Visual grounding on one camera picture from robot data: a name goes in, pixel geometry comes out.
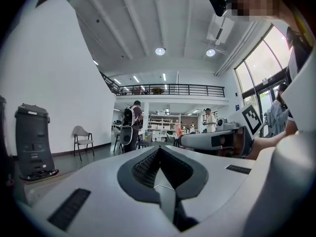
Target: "ceiling beam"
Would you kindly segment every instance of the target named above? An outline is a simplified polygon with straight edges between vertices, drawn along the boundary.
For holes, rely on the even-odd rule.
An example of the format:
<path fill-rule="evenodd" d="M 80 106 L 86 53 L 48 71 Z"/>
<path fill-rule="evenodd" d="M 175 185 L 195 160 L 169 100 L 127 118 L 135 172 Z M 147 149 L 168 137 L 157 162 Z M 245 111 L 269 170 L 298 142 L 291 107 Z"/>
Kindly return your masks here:
<path fill-rule="evenodd" d="M 192 0 L 188 0 L 188 3 L 189 3 L 189 9 L 188 9 L 187 34 L 186 34 L 186 40 L 185 40 L 184 48 L 183 48 L 183 57 L 186 56 L 187 45 L 188 45 L 189 35 L 190 35 L 190 28 L 191 28 L 192 10 L 193 10 Z"/>
<path fill-rule="evenodd" d="M 167 43 L 167 26 L 166 26 L 166 20 L 163 14 L 162 9 L 162 1 L 161 0 L 155 0 L 156 6 L 157 6 L 157 12 L 158 12 L 158 19 L 159 19 L 159 25 L 160 25 L 160 32 L 161 32 L 161 39 L 162 39 L 162 47 L 167 50 L 166 54 L 168 54 L 168 43 Z"/>
<path fill-rule="evenodd" d="M 112 22 L 112 20 L 110 19 L 110 17 L 108 16 L 108 13 L 104 10 L 103 6 L 101 5 L 99 0 L 89 0 L 92 5 L 94 6 L 94 8 L 97 10 L 97 12 L 99 13 L 99 15 L 101 16 L 102 20 L 105 22 L 105 24 L 108 26 L 108 28 L 110 29 L 110 31 L 112 32 L 113 36 L 115 37 L 115 39 L 117 40 L 117 42 L 119 43 L 119 45 L 121 46 L 122 50 L 124 51 L 124 53 L 127 55 L 127 57 L 132 60 L 133 56 L 130 53 L 130 51 L 128 50 L 122 36 L 120 35 L 120 33 L 118 32 L 118 30 L 116 29 L 116 27 L 114 26 L 114 23 Z"/>
<path fill-rule="evenodd" d="M 133 24 L 134 24 L 134 27 L 136 29 L 136 32 L 138 34 L 138 37 L 139 37 L 139 40 L 143 46 L 143 50 L 144 50 L 144 53 L 146 56 L 149 55 L 149 48 L 147 46 L 147 43 L 146 43 L 146 38 L 145 38 L 145 34 L 144 34 L 144 31 L 142 29 L 142 26 L 139 22 L 139 18 L 137 16 L 137 13 L 136 13 L 136 10 L 132 4 L 132 1 L 131 0 L 123 0 L 125 5 L 126 5 L 126 8 L 128 10 L 128 13 L 130 15 L 130 18 L 132 19 L 133 21 Z"/>
<path fill-rule="evenodd" d="M 100 38 L 93 32 L 93 30 L 88 26 L 88 24 L 85 22 L 85 20 L 76 12 L 78 22 L 81 24 L 84 28 L 87 29 L 87 31 L 90 33 L 90 36 L 98 43 L 98 45 L 103 49 L 104 53 L 108 56 L 107 51 L 105 50 L 104 45 L 102 44 L 102 41 Z"/>

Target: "round ceiling light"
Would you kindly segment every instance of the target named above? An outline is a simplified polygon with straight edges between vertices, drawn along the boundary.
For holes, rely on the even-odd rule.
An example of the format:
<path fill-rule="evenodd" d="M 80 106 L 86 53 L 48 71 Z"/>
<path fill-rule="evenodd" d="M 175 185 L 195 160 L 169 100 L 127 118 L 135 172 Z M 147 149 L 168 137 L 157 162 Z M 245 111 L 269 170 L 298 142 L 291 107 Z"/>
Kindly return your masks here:
<path fill-rule="evenodd" d="M 214 49 L 209 49 L 207 52 L 206 52 L 206 55 L 208 57 L 212 57 L 215 55 L 215 50 Z"/>
<path fill-rule="evenodd" d="M 162 47 L 158 47 L 158 48 L 156 49 L 156 54 L 157 54 L 157 55 L 164 55 L 165 52 L 166 52 L 166 51 L 165 51 L 164 48 L 162 48 Z"/>

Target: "chair backrest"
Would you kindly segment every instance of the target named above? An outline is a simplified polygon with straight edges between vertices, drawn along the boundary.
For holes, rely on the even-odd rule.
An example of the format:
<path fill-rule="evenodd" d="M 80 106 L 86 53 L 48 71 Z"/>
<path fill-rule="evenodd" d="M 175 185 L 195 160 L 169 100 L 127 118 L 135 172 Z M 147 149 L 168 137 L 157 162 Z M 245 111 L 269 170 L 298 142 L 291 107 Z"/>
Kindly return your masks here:
<path fill-rule="evenodd" d="M 117 127 L 113 128 L 113 132 L 114 132 L 114 136 L 117 137 L 118 135 L 120 135 L 120 130 L 118 130 Z"/>
<path fill-rule="evenodd" d="M 147 136 L 147 142 L 149 144 L 151 144 L 152 140 L 153 140 L 153 133 L 151 133 L 150 135 Z"/>
<path fill-rule="evenodd" d="M 89 133 L 80 125 L 74 127 L 74 134 L 77 136 L 89 136 Z"/>

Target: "black pants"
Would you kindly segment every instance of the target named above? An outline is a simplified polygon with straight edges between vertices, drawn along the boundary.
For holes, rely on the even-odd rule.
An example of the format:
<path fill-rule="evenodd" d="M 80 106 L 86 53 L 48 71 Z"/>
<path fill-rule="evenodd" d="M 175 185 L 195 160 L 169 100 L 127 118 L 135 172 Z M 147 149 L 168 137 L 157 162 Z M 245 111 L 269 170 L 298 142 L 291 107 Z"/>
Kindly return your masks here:
<path fill-rule="evenodd" d="M 124 146 L 124 153 L 135 150 L 137 140 L 138 140 L 138 130 L 133 128 L 132 140 L 130 141 L 128 145 Z"/>

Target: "white ceiling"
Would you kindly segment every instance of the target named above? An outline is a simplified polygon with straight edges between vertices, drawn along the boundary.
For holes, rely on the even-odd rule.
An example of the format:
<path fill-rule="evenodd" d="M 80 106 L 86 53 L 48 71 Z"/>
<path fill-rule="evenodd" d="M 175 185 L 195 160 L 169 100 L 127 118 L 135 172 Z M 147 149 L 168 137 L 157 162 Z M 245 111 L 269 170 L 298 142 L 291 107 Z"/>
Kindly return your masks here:
<path fill-rule="evenodd" d="M 117 110 L 124 110 L 126 107 L 132 105 L 133 103 L 116 103 L 115 102 L 115 109 Z M 205 105 L 205 104 L 185 104 L 185 103 L 171 103 L 171 104 L 166 104 L 166 103 L 149 103 L 149 112 L 150 113 L 155 113 L 158 110 L 166 110 L 169 109 L 171 114 L 189 114 L 192 113 L 195 110 L 198 110 L 196 114 L 199 114 L 203 112 L 204 109 L 210 108 L 210 109 L 218 109 L 219 105 Z"/>
<path fill-rule="evenodd" d="M 71 4 L 99 70 L 124 84 L 135 84 L 129 80 L 133 75 L 142 79 L 140 83 L 160 83 L 157 75 L 162 71 L 174 71 L 170 80 L 181 69 L 216 72 L 249 25 L 236 21 L 226 42 L 218 46 L 226 55 L 216 52 L 207 57 L 215 42 L 207 39 L 215 15 L 209 0 L 71 0 Z M 166 53 L 158 58 L 155 49 L 160 46 Z"/>

